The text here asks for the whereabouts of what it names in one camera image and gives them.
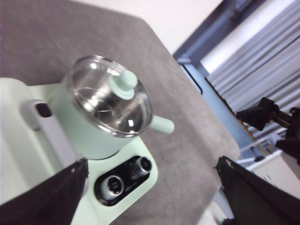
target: appliance handle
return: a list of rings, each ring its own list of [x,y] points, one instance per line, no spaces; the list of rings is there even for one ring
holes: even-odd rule
[[[169,135],[174,130],[174,123],[172,120],[154,115],[152,122],[150,123],[150,128]]]
[[[56,116],[46,102],[38,99],[24,102],[21,105],[21,115],[33,130],[44,132],[63,168],[81,158],[73,149]],[[87,192],[88,184],[88,179],[86,179],[82,196]]]

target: pot handle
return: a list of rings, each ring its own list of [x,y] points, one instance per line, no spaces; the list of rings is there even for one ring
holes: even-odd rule
[[[174,123],[171,120],[154,115],[150,124],[150,128],[169,135],[174,130]]]

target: glass lid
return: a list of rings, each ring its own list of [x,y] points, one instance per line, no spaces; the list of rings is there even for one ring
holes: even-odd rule
[[[143,85],[112,60],[97,55],[78,60],[66,86],[86,119],[114,136],[136,136],[151,123],[152,105]]]

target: white wall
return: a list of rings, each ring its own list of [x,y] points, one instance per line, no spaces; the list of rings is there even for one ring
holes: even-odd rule
[[[144,19],[173,54],[222,0],[76,0]]]
[[[294,0],[267,0],[209,52],[201,60],[202,65],[209,73],[215,71],[292,2]]]

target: white curtain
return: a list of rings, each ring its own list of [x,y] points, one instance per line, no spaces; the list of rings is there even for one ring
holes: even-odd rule
[[[208,81],[234,113],[255,106],[262,97],[276,102],[286,113],[300,107],[300,1],[295,1],[243,45]],[[261,138],[280,128],[269,123]]]

